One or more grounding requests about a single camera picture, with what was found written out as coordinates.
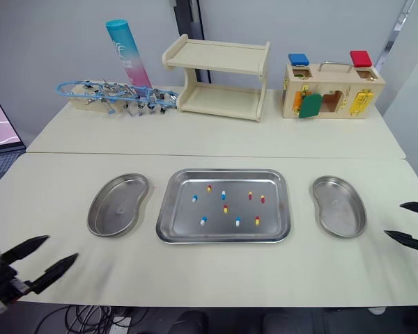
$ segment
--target stainless steel tray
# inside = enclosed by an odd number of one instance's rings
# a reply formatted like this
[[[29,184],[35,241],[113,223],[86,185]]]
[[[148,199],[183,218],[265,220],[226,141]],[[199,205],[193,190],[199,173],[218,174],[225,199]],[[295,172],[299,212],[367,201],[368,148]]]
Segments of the stainless steel tray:
[[[108,182],[96,195],[88,212],[88,229],[99,237],[113,237],[136,225],[148,181],[140,174],[125,174]]]
[[[334,176],[319,177],[313,183],[319,223],[330,233],[353,238],[363,233],[367,224],[364,203],[346,181]]]
[[[281,241],[290,231],[285,179],[267,169],[180,170],[169,180],[156,231],[179,244]]]

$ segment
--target white wall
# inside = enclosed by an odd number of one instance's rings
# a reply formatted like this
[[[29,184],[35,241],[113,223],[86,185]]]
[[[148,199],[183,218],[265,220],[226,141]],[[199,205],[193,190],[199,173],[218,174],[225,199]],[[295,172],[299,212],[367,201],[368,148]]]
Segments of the white wall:
[[[289,53],[311,63],[350,62],[368,50],[376,63],[405,0],[200,0],[206,40],[271,42],[268,84],[281,89]],[[216,84],[259,87],[258,79],[211,72]]]
[[[384,119],[418,175],[418,63],[388,108]]]
[[[169,0],[0,0],[0,102],[26,144],[65,104],[62,81],[128,82],[105,28],[117,18],[129,22],[152,84],[183,85],[161,63],[178,38]]]
[[[380,73],[386,81],[376,107],[385,114],[418,63],[418,0],[389,52]]]

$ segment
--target kidney-shaped metal dish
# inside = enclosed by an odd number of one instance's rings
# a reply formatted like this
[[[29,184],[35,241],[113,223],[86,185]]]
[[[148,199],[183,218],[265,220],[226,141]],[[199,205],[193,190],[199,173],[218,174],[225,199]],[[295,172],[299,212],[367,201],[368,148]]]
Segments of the kidney-shaped metal dish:
[[[88,212],[88,229],[99,237],[114,237],[136,225],[139,206],[146,197],[148,181],[140,174],[125,174],[99,191]]]
[[[319,223],[330,233],[344,238],[360,235],[367,224],[364,203],[343,179],[319,177],[313,183]]]

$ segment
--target white table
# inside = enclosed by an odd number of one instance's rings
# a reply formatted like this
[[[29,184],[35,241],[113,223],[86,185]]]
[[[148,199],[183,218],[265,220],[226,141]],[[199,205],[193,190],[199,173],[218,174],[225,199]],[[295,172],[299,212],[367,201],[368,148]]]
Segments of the white table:
[[[27,152],[405,158],[374,107],[366,120],[282,118],[281,90],[267,91],[260,122],[175,109],[165,115],[109,116],[67,104]]]
[[[291,232],[277,244],[169,245],[155,224],[167,182],[181,168],[271,168],[288,184]],[[150,182],[137,226],[113,239],[86,227],[100,188],[123,173]],[[315,222],[309,195],[321,175],[349,181],[366,207],[368,226],[338,239]],[[418,238],[418,179],[404,160],[248,159],[118,154],[25,154],[0,181],[0,249],[36,235],[52,237],[15,263],[35,279],[55,261],[79,252],[57,283],[24,300],[143,306],[418,305],[418,252],[389,238]]]

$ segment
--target wooden lock box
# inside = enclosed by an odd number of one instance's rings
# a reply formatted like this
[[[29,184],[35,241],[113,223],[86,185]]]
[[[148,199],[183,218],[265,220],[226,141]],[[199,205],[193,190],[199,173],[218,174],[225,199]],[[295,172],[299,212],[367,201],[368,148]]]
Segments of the wooden lock box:
[[[352,51],[353,63],[309,64],[290,54],[284,79],[285,118],[365,118],[385,81],[366,51]]]

